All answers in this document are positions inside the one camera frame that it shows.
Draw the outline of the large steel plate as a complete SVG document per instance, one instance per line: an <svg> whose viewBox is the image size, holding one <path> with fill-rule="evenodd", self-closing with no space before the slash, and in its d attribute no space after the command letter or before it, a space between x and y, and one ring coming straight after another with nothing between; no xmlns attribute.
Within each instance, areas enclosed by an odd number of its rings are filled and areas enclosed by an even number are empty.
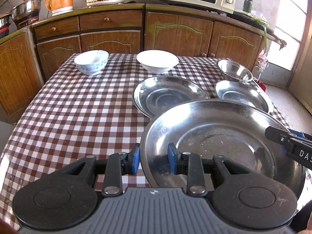
<svg viewBox="0 0 312 234"><path fill-rule="evenodd" d="M272 178L301 195L306 169L287 157L281 145L265 137L269 126L285 129L268 113L225 100L191 101L155 116L140 141L144 175L152 187L186 187L184 175L170 171L168 145L210 160L229 159Z"/></svg>

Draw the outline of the steel dish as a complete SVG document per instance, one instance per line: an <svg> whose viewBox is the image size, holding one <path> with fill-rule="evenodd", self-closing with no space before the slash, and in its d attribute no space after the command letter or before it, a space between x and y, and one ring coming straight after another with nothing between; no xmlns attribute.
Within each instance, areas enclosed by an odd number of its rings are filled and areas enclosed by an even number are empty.
<svg viewBox="0 0 312 234"><path fill-rule="evenodd" d="M266 113L273 111L272 101L258 85L222 80L214 89L219 99L248 105Z"/></svg>

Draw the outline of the medium steel plate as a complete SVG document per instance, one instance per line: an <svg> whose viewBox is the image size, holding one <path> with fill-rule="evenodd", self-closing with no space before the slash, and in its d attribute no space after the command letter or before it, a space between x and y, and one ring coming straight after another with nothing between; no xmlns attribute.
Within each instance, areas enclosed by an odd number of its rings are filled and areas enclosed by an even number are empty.
<svg viewBox="0 0 312 234"><path fill-rule="evenodd" d="M134 88L132 99L143 115L153 118L182 103L209 99L209 95L191 81L164 75L141 81Z"/></svg>

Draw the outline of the small steel bowl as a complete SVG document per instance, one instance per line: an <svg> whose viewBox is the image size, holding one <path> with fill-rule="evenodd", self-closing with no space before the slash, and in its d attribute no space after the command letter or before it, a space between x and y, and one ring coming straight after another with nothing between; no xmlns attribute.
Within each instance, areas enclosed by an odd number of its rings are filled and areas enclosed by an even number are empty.
<svg viewBox="0 0 312 234"><path fill-rule="evenodd" d="M248 83L253 80L253 75L246 67L240 65L237 62L230 60L219 60L217 67L221 73L221 76L225 80L237 81L242 83Z"/></svg>

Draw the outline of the plain white bowl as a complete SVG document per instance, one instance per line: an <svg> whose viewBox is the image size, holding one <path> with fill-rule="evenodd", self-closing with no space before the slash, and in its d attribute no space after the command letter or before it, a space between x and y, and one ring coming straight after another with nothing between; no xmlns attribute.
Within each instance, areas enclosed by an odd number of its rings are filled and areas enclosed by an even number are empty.
<svg viewBox="0 0 312 234"><path fill-rule="evenodd" d="M136 59L145 70L152 74L169 72L179 63L177 56L163 50L145 50L137 54Z"/></svg>

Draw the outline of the blue patterned white bowl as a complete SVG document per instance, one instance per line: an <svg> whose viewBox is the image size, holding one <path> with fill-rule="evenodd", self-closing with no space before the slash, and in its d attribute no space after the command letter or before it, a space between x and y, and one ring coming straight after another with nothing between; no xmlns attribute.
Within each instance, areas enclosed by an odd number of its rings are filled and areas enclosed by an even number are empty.
<svg viewBox="0 0 312 234"><path fill-rule="evenodd" d="M74 58L77 69L88 75L99 74L107 65L109 53L104 50L86 51Z"/></svg>

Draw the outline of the red bag on floor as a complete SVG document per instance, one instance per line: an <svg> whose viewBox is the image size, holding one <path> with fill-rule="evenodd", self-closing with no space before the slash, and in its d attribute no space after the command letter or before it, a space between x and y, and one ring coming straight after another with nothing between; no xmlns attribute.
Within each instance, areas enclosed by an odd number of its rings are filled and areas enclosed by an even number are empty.
<svg viewBox="0 0 312 234"><path fill-rule="evenodd" d="M258 86L263 90L263 91L266 91L266 86L264 85L264 83L262 81L260 81L259 79L257 78L254 78L254 81L258 84Z"/></svg>

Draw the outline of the red checkered tablecloth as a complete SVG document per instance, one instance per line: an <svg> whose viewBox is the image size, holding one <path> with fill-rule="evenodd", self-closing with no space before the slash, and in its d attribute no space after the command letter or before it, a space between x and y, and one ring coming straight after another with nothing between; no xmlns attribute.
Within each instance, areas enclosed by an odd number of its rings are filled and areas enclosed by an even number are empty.
<svg viewBox="0 0 312 234"><path fill-rule="evenodd" d="M133 104L136 85L151 74L133 54L111 54L93 77L70 56L41 88L17 122L1 154L1 221L19 225L15 193L86 155L104 159L127 152L141 139L149 118Z"/></svg>

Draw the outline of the pink hanging bag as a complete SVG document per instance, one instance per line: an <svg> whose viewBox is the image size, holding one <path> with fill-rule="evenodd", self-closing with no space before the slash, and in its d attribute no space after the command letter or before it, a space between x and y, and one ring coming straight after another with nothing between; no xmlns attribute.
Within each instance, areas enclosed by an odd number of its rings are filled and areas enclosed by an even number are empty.
<svg viewBox="0 0 312 234"><path fill-rule="evenodd" d="M252 69L252 74L256 79L260 79L261 74L269 66L269 61L264 50L262 50L256 60L256 63Z"/></svg>

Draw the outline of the green leek vegetables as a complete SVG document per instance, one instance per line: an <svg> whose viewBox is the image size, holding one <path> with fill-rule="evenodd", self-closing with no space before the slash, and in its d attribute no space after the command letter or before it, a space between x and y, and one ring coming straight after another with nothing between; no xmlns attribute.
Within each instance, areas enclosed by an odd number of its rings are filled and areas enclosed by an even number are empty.
<svg viewBox="0 0 312 234"><path fill-rule="evenodd" d="M267 36L267 28L269 26L269 23L265 16L261 12L257 12L252 10L250 12L252 18L261 25L264 31L264 52L267 52L267 42L268 42L268 36Z"/></svg>

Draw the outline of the green thermos bottle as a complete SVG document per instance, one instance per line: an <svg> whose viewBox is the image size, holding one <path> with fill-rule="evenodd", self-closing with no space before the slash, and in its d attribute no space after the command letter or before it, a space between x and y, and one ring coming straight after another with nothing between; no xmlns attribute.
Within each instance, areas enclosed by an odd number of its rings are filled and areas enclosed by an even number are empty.
<svg viewBox="0 0 312 234"><path fill-rule="evenodd" d="M253 4L253 0L244 0L243 11L250 13L252 10L252 4Z"/></svg>

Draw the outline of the wooden kitchen cabinet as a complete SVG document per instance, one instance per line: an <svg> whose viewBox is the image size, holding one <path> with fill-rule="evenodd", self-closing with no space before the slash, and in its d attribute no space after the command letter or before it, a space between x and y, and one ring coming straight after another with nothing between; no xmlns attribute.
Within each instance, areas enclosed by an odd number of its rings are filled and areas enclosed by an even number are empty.
<svg viewBox="0 0 312 234"><path fill-rule="evenodd" d="M227 16L171 5L104 5L53 16L1 38L1 121L16 124L74 53L158 49L253 69L266 39L264 31Z"/></svg>

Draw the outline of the red induction stove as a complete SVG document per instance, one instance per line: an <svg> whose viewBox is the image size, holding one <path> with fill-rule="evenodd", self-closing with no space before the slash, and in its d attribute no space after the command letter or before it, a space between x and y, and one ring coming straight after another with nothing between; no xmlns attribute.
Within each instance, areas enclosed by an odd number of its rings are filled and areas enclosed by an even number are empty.
<svg viewBox="0 0 312 234"><path fill-rule="evenodd" d="M37 22L39 20L38 15L29 15L27 17L24 17L18 21L15 22L16 28L19 30L23 27L26 27L28 25L31 25L34 22Z"/></svg>

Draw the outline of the steel pot on stove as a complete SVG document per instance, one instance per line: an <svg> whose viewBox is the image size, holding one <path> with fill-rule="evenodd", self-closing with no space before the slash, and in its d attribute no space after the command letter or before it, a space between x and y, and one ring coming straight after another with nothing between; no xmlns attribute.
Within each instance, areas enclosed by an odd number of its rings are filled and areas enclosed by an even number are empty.
<svg viewBox="0 0 312 234"><path fill-rule="evenodd" d="M13 7L11 10L13 21L17 22L27 16L39 14L42 1L43 0L23 0L23 3Z"/></svg>

